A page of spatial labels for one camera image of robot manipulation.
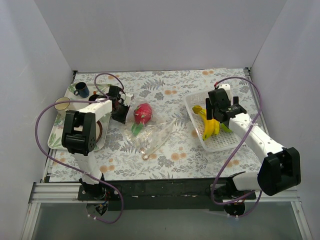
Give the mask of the green fake apple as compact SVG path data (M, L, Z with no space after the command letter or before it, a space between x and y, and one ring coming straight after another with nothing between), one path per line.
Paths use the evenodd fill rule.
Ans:
M226 133L232 133L233 131L230 130L224 123L220 123L220 128L225 131Z

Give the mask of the yellow fake banana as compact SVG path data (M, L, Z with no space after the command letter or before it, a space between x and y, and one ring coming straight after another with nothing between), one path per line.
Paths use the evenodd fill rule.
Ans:
M202 108L200 105L195 105L192 108L192 111L199 115L202 118L202 121L204 123L204 132L202 134L202 140L206 141L209 139L212 135L218 135L220 133L220 123L215 119L207 119L207 110L205 108Z

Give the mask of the pink fake fruit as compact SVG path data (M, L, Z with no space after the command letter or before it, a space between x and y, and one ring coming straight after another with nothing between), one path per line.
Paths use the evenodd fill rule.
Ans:
M131 132L134 136L137 136L147 125L151 120L152 115L153 110L149 103L141 103L136 107L133 112L134 122L131 127Z

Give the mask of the clear zip top bag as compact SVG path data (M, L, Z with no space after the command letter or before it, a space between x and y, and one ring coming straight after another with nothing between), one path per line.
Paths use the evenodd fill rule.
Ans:
M134 123L134 110L142 103L150 104L152 108L152 118L141 132L134 136L131 128ZM156 106L142 98L138 98L130 105L125 123L124 134L127 141L141 153L143 160L148 160L150 155L155 153L169 139L176 119L171 116L163 116L157 110Z

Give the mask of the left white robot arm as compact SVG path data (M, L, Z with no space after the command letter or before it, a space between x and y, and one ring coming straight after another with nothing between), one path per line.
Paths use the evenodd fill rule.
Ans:
M110 114L113 120L125 124L133 99L133 94L124 93L120 87L111 85L106 95L96 94L88 106L66 112L61 143L73 155L82 172L79 182L85 193L95 200L103 199L107 193L101 183L104 176L94 156L97 122Z

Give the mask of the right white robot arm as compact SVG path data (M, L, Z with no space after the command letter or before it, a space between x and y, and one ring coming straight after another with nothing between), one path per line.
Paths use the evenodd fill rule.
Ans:
M237 173L228 178L226 192L230 198L237 199L245 191L262 191L273 196L301 183L299 152L277 143L254 125L237 97L230 99L223 88L209 91L206 110L210 119L226 125L261 162L258 172Z

